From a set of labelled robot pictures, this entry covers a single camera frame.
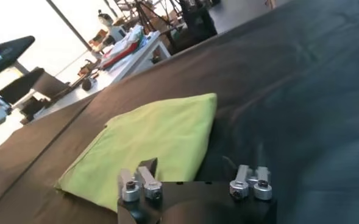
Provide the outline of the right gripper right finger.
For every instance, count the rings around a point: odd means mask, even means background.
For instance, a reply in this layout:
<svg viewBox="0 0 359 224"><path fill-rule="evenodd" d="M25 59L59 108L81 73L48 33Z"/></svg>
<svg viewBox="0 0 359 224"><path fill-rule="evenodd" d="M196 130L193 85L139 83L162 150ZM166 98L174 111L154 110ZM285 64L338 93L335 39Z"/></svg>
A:
<svg viewBox="0 0 359 224"><path fill-rule="evenodd" d="M240 165L236 177L229 183L229 193L236 200L249 196L252 190L258 200L268 201L272 198L272 186L269 180L270 171L265 166L252 170L247 165Z"/></svg>

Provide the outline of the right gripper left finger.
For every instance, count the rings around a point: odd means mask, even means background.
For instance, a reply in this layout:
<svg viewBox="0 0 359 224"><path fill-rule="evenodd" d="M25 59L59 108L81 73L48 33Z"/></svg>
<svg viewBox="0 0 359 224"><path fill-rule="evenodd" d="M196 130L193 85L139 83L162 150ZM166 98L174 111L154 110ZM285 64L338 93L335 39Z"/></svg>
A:
<svg viewBox="0 0 359 224"><path fill-rule="evenodd" d="M141 161L131 174L129 169L121 169L118 174L119 198L124 202L135 202L144 195L148 200L162 198L162 182L155 179L158 158Z"/></svg>

